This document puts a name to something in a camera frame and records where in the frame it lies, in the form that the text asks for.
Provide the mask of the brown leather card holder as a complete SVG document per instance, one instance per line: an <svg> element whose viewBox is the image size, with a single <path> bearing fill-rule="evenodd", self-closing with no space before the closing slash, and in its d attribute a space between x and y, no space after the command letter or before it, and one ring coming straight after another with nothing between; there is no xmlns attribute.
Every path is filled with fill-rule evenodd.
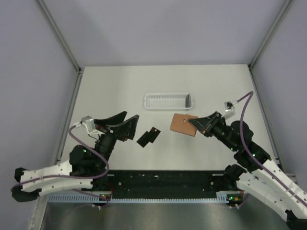
<svg viewBox="0 0 307 230"><path fill-rule="evenodd" d="M190 119L195 119L195 118L198 118L198 117L193 116L193 115L188 115L188 114L175 113L173 115L173 118L172 118L172 121L171 121L171 124L170 124L170 130L177 132L177 133L180 133L180 134L195 137L197 130L189 122Z"/></svg>

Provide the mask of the black credit card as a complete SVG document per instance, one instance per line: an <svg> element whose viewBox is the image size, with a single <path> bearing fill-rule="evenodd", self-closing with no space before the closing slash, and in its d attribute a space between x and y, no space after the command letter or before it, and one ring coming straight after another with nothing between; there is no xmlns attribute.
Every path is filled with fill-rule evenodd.
<svg viewBox="0 0 307 230"><path fill-rule="evenodd" d="M150 139L151 139L151 134L146 131L138 140L137 140L137 143L142 147L144 148L149 142L150 142Z"/></svg>
<svg viewBox="0 0 307 230"><path fill-rule="evenodd" d="M154 143L161 131L155 127L152 127L150 131L146 131L145 133L145 142L146 143Z"/></svg>

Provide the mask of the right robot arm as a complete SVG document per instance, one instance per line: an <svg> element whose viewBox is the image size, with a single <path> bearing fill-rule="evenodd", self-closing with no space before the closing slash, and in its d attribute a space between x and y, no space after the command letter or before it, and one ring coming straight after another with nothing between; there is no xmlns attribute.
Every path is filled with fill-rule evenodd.
<svg viewBox="0 0 307 230"><path fill-rule="evenodd" d="M289 178L270 155L252 137L254 133L243 121L227 125L215 112L210 116L189 119L205 137L215 137L234 152L236 164L224 172L228 189L247 192L275 211L291 230L307 228L307 193Z"/></svg>

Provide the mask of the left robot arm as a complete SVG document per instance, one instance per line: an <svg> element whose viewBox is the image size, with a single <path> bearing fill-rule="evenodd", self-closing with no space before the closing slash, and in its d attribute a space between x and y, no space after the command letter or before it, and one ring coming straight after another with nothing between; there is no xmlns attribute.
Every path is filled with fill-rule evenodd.
<svg viewBox="0 0 307 230"><path fill-rule="evenodd" d="M106 119L83 117L72 125L68 133L78 142L66 161L36 170L15 169L17 182L11 188L17 202L29 202L51 193L75 190L82 194L103 191L108 187L108 160L117 141L134 139L140 116L126 119L123 111ZM74 134L73 130L83 127L87 135L98 135L94 147L90 147Z"/></svg>

